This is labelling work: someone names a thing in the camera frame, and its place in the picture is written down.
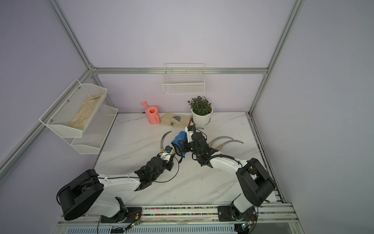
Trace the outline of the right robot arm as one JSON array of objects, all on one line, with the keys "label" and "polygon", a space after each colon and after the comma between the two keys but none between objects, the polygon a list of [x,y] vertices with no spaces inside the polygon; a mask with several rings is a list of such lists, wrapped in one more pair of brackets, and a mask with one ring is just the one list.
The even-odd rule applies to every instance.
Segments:
[{"label": "right robot arm", "polygon": [[258,159],[240,160],[224,154],[219,149],[210,147],[202,132],[188,132],[187,138],[178,142],[181,143],[181,152],[192,153],[200,166],[219,169],[236,176],[241,193],[229,206],[222,207],[221,213],[229,212],[238,219],[264,202],[270,202],[268,197],[274,192],[276,183]]}]

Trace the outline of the blue microfibre rag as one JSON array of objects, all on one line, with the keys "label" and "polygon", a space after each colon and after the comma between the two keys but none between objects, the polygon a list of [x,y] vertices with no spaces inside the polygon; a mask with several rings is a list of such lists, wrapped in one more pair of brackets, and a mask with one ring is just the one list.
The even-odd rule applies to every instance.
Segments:
[{"label": "blue microfibre rag", "polygon": [[172,146],[174,147],[176,155],[180,156],[180,160],[178,163],[181,163],[183,158],[186,155],[186,152],[184,152],[184,143],[188,139],[187,133],[184,131],[181,131],[171,142]]}]

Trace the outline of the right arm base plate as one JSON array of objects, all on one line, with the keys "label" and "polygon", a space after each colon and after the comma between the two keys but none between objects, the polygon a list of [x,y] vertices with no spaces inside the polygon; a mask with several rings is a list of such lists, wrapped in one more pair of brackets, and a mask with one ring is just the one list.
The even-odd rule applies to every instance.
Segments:
[{"label": "right arm base plate", "polygon": [[246,211],[239,211],[235,206],[218,206],[218,219],[220,222],[229,221],[257,221],[257,213],[254,206]]}]

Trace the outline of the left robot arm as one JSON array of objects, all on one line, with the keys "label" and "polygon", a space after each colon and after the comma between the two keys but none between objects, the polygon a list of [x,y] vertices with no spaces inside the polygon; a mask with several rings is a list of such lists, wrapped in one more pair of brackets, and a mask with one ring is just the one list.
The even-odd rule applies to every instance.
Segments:
[{"label": "left robot arm", "polygon": [[56,195],[64,219],[71,221],[84,215],[100,215],[104,223],[122,223],[139,218],[142,210],[127,208],[116,193],[148,188],[165,170],[173,168],[173,159],[173,154],[157,155],[128,175],[100,175],[94,169],[83,172]]}]

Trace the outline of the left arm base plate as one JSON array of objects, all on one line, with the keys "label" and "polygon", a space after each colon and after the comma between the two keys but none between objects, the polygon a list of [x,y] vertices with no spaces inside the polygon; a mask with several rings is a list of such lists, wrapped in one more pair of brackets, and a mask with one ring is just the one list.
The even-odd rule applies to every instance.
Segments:
[{"label": "left arm base plate", "polygon": [[141,207],[127,207],[126,209],[126,211],[120,210],[111,218],[102,216],[100,223],[134,223],[140,220],[143,211]]}]

